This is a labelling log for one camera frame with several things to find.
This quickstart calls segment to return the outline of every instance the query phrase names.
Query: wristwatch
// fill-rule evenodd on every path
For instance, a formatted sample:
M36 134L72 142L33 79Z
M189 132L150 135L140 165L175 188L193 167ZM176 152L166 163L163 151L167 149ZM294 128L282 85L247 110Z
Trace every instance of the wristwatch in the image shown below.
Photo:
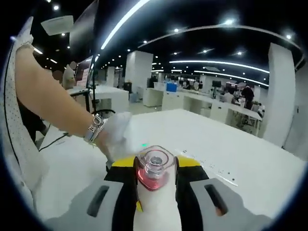
M104 119L102 119L99 114L96 114L83 140L88 143L93 143L98 134L103 129L103 126L104 126Z

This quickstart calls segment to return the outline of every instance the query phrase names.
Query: cable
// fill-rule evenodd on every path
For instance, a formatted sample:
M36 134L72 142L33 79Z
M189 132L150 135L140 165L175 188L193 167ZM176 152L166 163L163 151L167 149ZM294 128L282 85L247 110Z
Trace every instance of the cable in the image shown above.
M53 143L57 142L58 140L62 139L63 137L65 137L65 136L67 136L67 135L68 135L68 132L65 132L65 133L63 134L63 136L57 138L56 140L54 140L53 142L51 142L51 143L48 144L47 146L45 146L45 147L39 149L39 152L42 151L42 150L45 149L45 148L48 148L48 147L51 146Z

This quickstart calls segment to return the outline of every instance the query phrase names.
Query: ceiling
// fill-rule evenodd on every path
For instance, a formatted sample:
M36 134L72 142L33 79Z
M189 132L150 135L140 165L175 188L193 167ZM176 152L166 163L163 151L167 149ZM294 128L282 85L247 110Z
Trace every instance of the ceiling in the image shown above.
M81 61L81 57L71 56L70 49L67 48L69 34L48 36L40 23L64 15L73 15L76 20L92 1L83 0L78 4L71 0L50 1L42 0L34 12L33 45L43 52L43 54L36 55L38 62L43 67L63 70L69 62ZM166 72L170 72L175 67L175 69L183 70L183 73L185 70L185 73L196 74L195 71L212 72L203 67L214 67L219 70L219 73L244 77L267 85L269 74L242 66L228 65L225 62L244 64L268 71L268 52L271 42L291 50L295 66L302 58L302 51L290 43L291 41L300 44L293 27L294 21L288 14L290 4L278 5L277 1L270 0L150 0L120 27L106 47L101 50L100 47L112 29L139 1L104 0L101 2L99 12L101 18L98 24L101 26L102 33L95 38L94 43L97 50L92 52L95 56L100 54L95 68L106 68L110 65L119 68L125 67L126 56L128 49L130 49L130 52L139 50L153 53L153 62L157 63L153 65L155 70L164 69ZM53 10L55 4L60 7L57 11ZM283 38L286 38L286 35L291 35L292 38L282 39L251 29L226 27L182 33L184 30L194 27L221 25L228 19L233 20L231 26L243 25L261 28L283 36ZM174 35L155 42L143 43L143 41L151 41L172 33ZM206 60L223 63L169 63L180 60Z

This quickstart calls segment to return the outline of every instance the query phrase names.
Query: gray gripper pad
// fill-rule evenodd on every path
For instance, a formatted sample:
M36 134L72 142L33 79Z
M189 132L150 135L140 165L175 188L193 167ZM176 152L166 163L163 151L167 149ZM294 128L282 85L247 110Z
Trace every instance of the gray gripper pad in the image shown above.
M95 180L74 197L69 210L46 225L54 231L111 231L116 201L123 183Z
M200 206L205 231L261 231L271 222L267 216L252 214L244 207L240 195L218 179L191 182L191 187ZM226 208L223 216L216 214L214 200L208 193L209 188L214 188L218 200Z

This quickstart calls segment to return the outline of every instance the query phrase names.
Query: computer screen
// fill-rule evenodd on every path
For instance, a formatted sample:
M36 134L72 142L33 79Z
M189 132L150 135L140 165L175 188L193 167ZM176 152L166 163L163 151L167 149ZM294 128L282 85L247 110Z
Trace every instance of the computer screen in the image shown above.
M76 85L81 87L87 87L88 86L88 79L90 75L90 67L92 63L93 56L85 59L84 61L78 63L75 80Z

